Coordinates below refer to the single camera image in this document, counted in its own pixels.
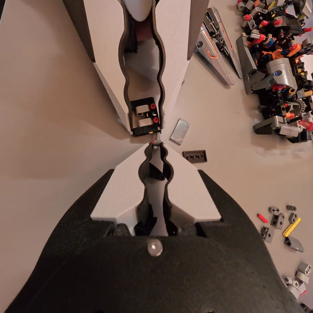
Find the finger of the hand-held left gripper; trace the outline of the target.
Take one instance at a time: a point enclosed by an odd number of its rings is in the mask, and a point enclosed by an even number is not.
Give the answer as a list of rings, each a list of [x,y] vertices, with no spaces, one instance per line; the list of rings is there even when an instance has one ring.
[[[124,32],[124,14],[119,1],[85,0],[85,12],[95,56],[94,66],[127,131],[129,109],[124,99],[125,76],[119,63],[119,43]]]
[[[189,60],[187,60],[190,0],[161,0],[156,5],[156,30],[161,38],[165,67],[161,81],[164,87],[162,128],[166,128],[178,97]]]

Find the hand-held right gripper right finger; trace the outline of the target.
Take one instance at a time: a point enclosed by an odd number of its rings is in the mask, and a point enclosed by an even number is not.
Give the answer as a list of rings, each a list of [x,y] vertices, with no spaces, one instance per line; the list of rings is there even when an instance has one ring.
[[[163,198],[165,221],[219,221],[221,215],[197,168],[167,144],[160,143],[160,155],[167,179]]]

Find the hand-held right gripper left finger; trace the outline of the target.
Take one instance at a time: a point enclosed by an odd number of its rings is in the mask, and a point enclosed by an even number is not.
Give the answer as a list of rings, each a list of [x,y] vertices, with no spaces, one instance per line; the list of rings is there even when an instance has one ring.
[[[114,223],[138,223],[136,208],[144,197],[144,184],[139,178],[139,167],[146,160],[145,144],[113,171],[91,218]]]

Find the black lego frame assembly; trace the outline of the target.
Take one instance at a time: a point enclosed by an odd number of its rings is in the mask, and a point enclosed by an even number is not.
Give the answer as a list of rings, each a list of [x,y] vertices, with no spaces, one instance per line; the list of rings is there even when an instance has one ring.
[[[133,100],[128,105],[132,117],[131,131],[134,136],[149,135],[161,131],[160,118],[154,97]]]

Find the black curved lego beam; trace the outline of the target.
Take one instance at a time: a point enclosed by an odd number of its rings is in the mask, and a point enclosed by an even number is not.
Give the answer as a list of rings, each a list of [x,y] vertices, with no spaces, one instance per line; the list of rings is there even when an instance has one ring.
[[[156,179],[158,181],[164,181],[165,176],[161,170],[159,170],[155,165],[153,165],[151,162],[149,163],[149,178]]]

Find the black three-hole lego plate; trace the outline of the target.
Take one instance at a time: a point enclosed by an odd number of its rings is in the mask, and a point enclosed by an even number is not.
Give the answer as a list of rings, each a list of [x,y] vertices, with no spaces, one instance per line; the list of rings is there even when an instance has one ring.
[[[183,151],[182,156],[192,164],[207,162],[205,150]]]

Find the grey flat lego tile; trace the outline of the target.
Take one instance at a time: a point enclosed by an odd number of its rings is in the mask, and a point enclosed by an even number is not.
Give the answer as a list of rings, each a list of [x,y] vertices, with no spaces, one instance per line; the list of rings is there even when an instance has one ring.
[[[180,118],[177,121],[177,124],[176,124],[169,140],[173,143],[181,145],[185,136],[186,136],[187,131],[189,130],[189,127],[190,127],[190,123],[188,123],[184,119]]]

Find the pile of loose lego pieces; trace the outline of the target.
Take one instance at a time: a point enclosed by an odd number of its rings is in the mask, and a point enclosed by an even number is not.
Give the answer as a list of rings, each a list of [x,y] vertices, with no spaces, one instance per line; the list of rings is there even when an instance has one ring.
[[[297,215],[297,208],[293,205],[286,205],[286,210],[287,213],[285,214],[278,207],[269,206],[269,217],[257,213],[256,217],[263,223],[260,235],[264,242],[270,244],[273,241],[275,230],[282,231],[284,246],[293,252],[303,253],[305,250],[302,243],[291,236],[301,221]],[[312,275],[312,265],[301,261],[295,270],[294,276],[283,275],[281,279],[293,297],[299,300],[301,296],[307,293],[310,275]]]

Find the partly built lego car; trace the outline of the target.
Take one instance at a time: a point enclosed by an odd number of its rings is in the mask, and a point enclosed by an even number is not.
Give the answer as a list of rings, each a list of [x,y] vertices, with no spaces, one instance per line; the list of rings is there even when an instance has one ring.
[[[263,120],[255,134],[276,134],[291,143],[312,141],[312,80],[304,55],[312,55],[305,27],[312,1],[237,1],[243,33],[236,41],[245,92],[259,97]]]

